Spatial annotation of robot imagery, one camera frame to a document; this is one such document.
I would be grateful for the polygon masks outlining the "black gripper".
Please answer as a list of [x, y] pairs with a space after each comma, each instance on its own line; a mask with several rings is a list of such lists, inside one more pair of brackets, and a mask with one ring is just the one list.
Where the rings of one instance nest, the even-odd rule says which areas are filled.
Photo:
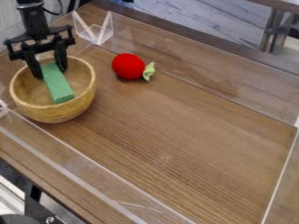
[[4, 41], [10, 60], [24, 60], [38, 80], [43, 79], [43, 71], [35, 54], [55, 50], [56, 64], [60, 71], [64, 72], [68, 68], [67, 49], [75, 44], [76, 41], [70, 24], [51, 27], [50, 32], [40, 37], [30, 36], [24, 33]]

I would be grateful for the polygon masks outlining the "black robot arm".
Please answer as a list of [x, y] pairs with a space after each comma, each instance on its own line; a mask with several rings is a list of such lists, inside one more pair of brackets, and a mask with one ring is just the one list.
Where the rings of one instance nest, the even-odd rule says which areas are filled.
[[43, 79], [43, 70], [36, 54], [54, 51], [55, 62], [62, 72], [68, 68], [67, 49], [76, 44], [72, 26], [48, 26], [43, 0], [16, 0], [24, 33], [4, 41], [10, 60], [23, 60], [36, 79]]

